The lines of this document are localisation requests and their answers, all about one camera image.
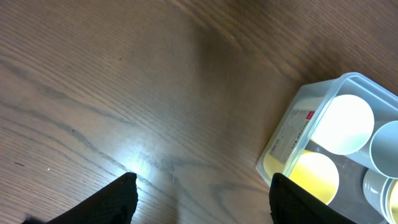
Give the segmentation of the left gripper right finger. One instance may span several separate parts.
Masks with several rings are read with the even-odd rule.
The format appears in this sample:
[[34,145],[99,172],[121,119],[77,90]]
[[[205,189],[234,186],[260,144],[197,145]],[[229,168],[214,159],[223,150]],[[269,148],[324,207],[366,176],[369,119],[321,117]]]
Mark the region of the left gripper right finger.
[[353,224],[281,173],[275,173],[269,192],[274,224]]

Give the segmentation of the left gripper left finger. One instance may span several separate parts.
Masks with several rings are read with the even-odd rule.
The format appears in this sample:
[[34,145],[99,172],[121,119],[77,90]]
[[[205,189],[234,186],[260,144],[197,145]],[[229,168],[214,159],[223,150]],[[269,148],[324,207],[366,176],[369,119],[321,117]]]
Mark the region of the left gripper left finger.
[[127,172],[49,223],[131,223],[137,208],[137,175]]

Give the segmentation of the yellow plastic cup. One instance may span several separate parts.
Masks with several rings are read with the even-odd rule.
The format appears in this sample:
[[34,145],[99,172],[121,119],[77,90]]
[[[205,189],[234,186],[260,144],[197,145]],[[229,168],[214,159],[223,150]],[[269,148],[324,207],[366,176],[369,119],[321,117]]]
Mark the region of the yellow plastic cup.
[[287,177],[325,205],[330,204],[337,194],[340,184],[338,169],[324,154],[303,150],[294,155],[276,150],[266,153],[258,163],[262,164],[262,171],[268,177],[289,168]]

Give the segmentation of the white plastic bowl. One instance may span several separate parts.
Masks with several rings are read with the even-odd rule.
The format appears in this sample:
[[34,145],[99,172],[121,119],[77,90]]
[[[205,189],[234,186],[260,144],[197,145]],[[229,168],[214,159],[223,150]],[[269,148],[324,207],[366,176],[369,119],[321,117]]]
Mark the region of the white plastic bowl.
[[368,203],[382,216],[384,216],[384,191],[388,178],[368,169],[363,179],[363,193]]

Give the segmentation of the white plastic cup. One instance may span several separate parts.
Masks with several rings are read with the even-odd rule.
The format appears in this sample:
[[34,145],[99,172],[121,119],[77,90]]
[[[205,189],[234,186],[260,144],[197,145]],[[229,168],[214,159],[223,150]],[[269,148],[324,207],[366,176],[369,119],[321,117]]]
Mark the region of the white plastic cup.
[[358,96],[340,95],[325,107],[310,140],[333,154],[348,155],[368,142],[373,129],[370,105]]

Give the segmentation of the yellow plastic bowl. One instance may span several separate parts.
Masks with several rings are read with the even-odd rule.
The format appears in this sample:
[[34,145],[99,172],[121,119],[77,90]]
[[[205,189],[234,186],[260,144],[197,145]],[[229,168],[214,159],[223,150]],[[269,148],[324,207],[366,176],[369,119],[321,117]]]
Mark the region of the yellow plastic bowl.
[[391,185],[391,191],[388,198],[388,212],[392,224],[397,224],[397,180],[394,180]]

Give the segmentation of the grey plastic cup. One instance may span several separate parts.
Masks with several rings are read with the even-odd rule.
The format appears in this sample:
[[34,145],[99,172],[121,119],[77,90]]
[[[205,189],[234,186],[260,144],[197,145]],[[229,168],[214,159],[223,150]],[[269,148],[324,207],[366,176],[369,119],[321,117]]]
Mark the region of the grey plastic cup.
[[373,170],[397,178],[397,121],[382,124],[373,134],[369,147]]

